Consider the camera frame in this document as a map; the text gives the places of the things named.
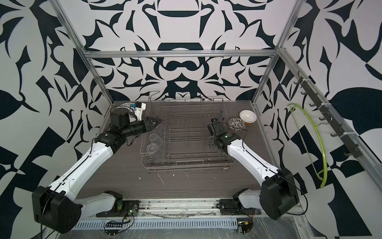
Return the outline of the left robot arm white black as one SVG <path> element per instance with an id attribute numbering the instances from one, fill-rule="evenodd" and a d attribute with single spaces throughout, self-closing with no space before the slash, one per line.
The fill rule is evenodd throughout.
<path id="1" fill-rule="evenodd" d="M 34 220 L 61 234 L 69 232 L 78 221 L 109 211 L 121 211 L 122 195 L 113 191 L 79 199 L 78 194 L 99 167 L 111 158 L 130 136 L 154 130 L 162 121 L 144 117 L 144 106 L 118 106 L 110 112 L 110 124 L 92 143 L 90 149 L 66 173 L 48 187 L 39 186 L 32 194 Z"/>

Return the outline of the frosted textured plastic cup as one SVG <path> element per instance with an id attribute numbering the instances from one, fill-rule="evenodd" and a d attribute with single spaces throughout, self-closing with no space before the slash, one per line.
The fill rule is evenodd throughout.
<path id="1" fill-rule="evenodd" d="M 155 143 L 159 147 L 161 147 L 163 145 L 162 137 L 159 136 L 159 134 L 156 134 L 156 133 L 152 133 L 152 134 L 149 135 L 149 142 L 150 143 Z"/>

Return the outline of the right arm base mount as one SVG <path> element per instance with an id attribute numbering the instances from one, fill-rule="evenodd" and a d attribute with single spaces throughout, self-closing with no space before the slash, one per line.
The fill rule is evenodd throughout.
<path id="1" fill-rule="evenodd" d="M 216 207 L 222 215 L 261 215 L 261 209 L 244 208 L 238 199 L 220 199 Z"/>

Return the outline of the grey wire dish rack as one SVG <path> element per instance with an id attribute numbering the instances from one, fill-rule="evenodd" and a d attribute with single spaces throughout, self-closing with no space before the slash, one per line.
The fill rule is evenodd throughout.
<path id="1" fill-rule="evenodd" d="M 166 99 L 159 91 L 149 94 L 145 116 L 162 122 L 142 136 L 141 164 L 148 172 L 230 168 L 235 160 L 209 141 L 208 125 L 217 118 L 228 129 L 228 117 L 223 98 Z M 152 160 L 146 153 L 149 135 L 163 139 L 163 156 Z"/>

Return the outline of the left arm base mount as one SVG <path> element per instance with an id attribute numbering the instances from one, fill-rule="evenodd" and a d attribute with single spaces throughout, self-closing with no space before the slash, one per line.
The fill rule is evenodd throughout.
<path id="1" fill-rule="evenodd" d="M 116 200 L 111 210 L 96 214 L 97 218 L 122 217 L 139 211 L 139 200 Z"/>

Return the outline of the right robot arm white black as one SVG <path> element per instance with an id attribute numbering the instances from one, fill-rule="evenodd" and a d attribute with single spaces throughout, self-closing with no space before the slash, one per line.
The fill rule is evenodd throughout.
<path id="1" fill-rule="evenodd" d="M 233 196 L 239 209 L 262 209 L 277 220 L 299 203 L 297 187 L 288 169 L 268 163 L 216 118 L 211 120 L 208 130 L 213 144 L 241 163 L 261 186 L 259 191 L 244 189 Z"/>

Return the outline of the clear faceted plastic cup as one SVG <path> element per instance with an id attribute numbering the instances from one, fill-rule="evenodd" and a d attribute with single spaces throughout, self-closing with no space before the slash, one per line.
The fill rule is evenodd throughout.
<path id="1" fill-rule="evenodd" d="M 156 143 L 150 143 L 147 145 L 146 153 L 152 160 L 160 160 L 163 156 L 162 148 Z"/>

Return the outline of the black white patterned bowl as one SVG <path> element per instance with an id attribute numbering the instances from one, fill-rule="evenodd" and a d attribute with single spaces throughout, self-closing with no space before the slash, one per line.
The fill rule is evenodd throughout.
<path id="1" fill-rule="evenodd" d="M 235 132 L 244 131 L 246 129 L 245 122 L 238 117 L 230 118 L 228 121 L 228 124 L 229 124 L 229 128 Z"/>

